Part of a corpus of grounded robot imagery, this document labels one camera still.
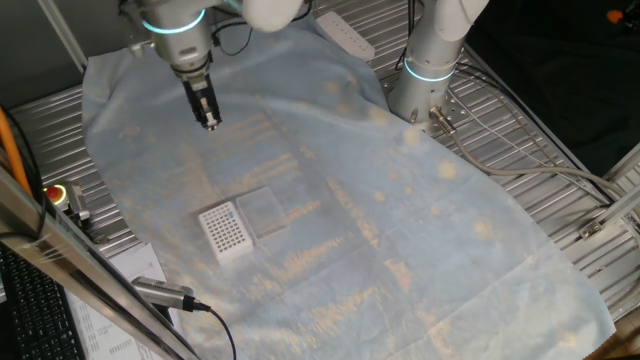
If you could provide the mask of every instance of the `clear plastic lid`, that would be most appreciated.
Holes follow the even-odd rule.
[[[289,219],[268,187],[239,197],[236,204],[256,243],[289,229]]]

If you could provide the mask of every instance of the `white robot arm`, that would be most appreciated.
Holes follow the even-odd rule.
[[[489,0],[425,1],[425,9],[411,33],[404,69],[389,93],[391,112],[430,135],[431,109],[445,104],[464,39]]]
[[[152,33],[158,55],[180,78],[196,120],[213,131],[222,119],[209,78],[211,30],[206,20],[208,7],[224,0],[135,0],[143,25]],[[302,0],[245,0],[241,10],[249,25],[263,32],[287,26],[300,9]]]

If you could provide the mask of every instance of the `red button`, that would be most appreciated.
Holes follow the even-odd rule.
[[[52,201],[60,200],[60,197],[62,197],[62,192],[55,186],[48,187],[46,193],[47,197]]]

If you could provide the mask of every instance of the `white cloth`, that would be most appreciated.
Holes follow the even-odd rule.
[[[225,31],[225,49],[247,32]],[[240,359],[568,360],[613,334],[526,212],[391,115],[367,65],[313,21],[213,58],[215,132],[152,51],[90,59],[83,127],[127,223],[227,320]],[[261,186],[290,231],[220,267],[198,214]],[[231,357],[213,317],[183,326],[203,359]]]

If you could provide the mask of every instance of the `keyboard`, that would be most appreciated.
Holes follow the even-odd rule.
[[[62,286],[0,243],[18,359],[85,359]]]

